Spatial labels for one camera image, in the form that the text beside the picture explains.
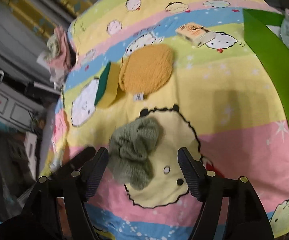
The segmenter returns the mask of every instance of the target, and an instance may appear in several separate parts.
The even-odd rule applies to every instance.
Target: cartoon face
[[[187,147],[195,160],[200,160],[201,155],[193,128],[177,111],[156,110],[147,116],[155,118],[162,128],[156,149],[149,155],[154,177],[143,190],[135,190],[130,184],[125,186],[135,204],[154,208],[175,203],[188,192],[178,164],[178,150]]]
[[[153,33],[146,33],[139,38],[137,38],[135,41],[130,43],[130,45],[126,49],[126,56],[129,56],[132,52],[134,52],[137,49],[140,49],[144,46],[151,45],[154,42],[161,42],[163,38],[157,38]]]
[[[114,35],[118,31],[121,31],[122,25],[123,24],[118,20],[113,20],[113,21],[109,22],[109,24],[107,26],[107,33],[110,36]]]
[[[135,11],[140,9],[141,0],[127,0],[126,1],[126,9],[127,11]]]
[[[278,238],[289,232],[289,200],[285,200],[277,206],[270,219],[270,225],[274,238]]]
[[[71,120],[72,126],[83,125],[96,110],[95,99],[98,89],[99,79],[93,79],[86,85],[72,102]]]
[[[203,5],[217,7],[217,8],[225,8],[225,7],[230,6],[230,3],[226,1],[222,1],[222,0],[213,0],[213,1],[204,2]]]
[[[184,10],[187,10],[188,8],[189,8],[189,5],[184,4],[182,2],[171,2],[165,8],[165,11],[171,12],[171,13],[179,13],[179,12],[183,12]]]
[[[81,61],[81,65],[86,64],[95,59],[96,49],[89,50],[85,58]]]
[[[222,32],[214,32],[214,33],[215,38],[206,43],[207,47],[209,48],[217,50],[227,49],[237,42],[237,40],[229,34]]]

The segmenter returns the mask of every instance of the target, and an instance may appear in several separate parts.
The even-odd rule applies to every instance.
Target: bed sheet
[[[107,147],[114,129],[135,120],[142,109],[176,104],[198,135],[201,154],[225,177],[249,178],[274,236],[287,233],[289,130],[274,85],[243,39],[243,8],[276,11],[263,0],[101,0],[78,17],[68,31],[77,63],[56,106],[52,149],[42,174],[86,145]],[[195,48],[176,36],[175,29],[188,22],[215,31],[219,44]],[[121,63],[130,49],[158,43],[169,45],[175,56],[164,87],[144,101],[119,91],[109,108],[87,107],[96,92],[94,78],[108,61]],[[72,112],[81,102],[86,103],[77,117]],[[173,179],[166,176],[164,183],[174,187]],[[106,170],[86,208],[93,225],[110,239],[187,239],[201,204],[175,190],[173,201],[156,205],[165,194],[152,190],[135,201],[128,185],[117,184]],[[215,239],[221,239],[225,218],[224,208]]]

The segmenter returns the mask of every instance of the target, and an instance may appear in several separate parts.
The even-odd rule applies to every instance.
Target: pink cloth
[[[70,65],[70,51],[69,44],[67,41],[67,34],[64,32],[61,26],[58,26],[54,29],[53,33],[55,34],[59,42],[59,55],[49,62],[47,62],[49,67],[60,68],[66,71],[69,71],[71,68]]]

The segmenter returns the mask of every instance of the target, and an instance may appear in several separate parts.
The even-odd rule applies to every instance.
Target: white cabinet
[[[43,106],[0,83],[0,122],[21,131],[30,130],[30,115],[43,110]]]

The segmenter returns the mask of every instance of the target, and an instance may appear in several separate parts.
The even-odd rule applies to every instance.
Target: black cartoon ear
[[[179,112],[180,108],[178,105],[174,104],[172,110]]]
[[[139,117],[145,117],[149,114],[149,110],[148,108],[144,108],[141,110],[140,114],[139,114]]]

